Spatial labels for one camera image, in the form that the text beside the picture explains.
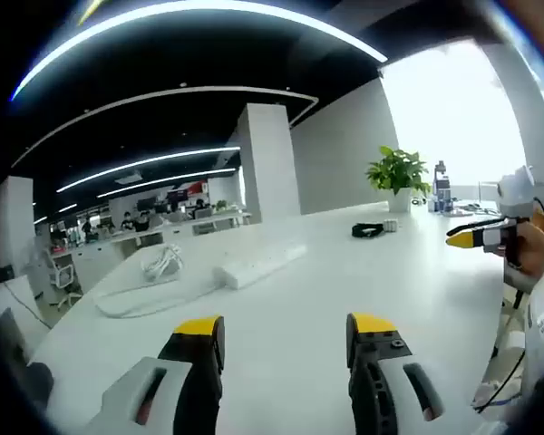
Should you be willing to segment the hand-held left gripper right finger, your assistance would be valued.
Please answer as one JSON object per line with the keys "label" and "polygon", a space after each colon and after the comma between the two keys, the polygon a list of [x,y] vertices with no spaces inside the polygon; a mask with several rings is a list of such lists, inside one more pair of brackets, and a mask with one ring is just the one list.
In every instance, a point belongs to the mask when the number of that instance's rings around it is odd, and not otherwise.
{"label": "hand-held left gripper right finger", "polygon": [[429,434],[444,414],[431,377],[392,322],[350,313],[346,365],[357,434]]}

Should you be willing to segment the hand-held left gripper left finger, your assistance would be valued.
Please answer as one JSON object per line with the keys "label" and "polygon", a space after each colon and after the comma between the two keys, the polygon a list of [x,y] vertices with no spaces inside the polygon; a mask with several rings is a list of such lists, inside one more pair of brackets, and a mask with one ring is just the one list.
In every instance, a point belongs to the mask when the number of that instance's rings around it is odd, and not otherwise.
{"label": "hand-held left gripper left finger", "polygon": [[182,323],[156,358],[142,358],[103,393],[85,432],[215,433],[224,362],[223,316]]}

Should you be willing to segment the person's right hand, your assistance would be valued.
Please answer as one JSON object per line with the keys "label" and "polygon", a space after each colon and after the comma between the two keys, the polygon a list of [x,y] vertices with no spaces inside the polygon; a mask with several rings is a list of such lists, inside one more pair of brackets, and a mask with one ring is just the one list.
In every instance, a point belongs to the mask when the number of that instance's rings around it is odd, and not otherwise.
{"label": "person's right hand", "polygon": [[517,225],[520,271],[534,278],[544,273],[544,213],[535,209],[529,221]]}

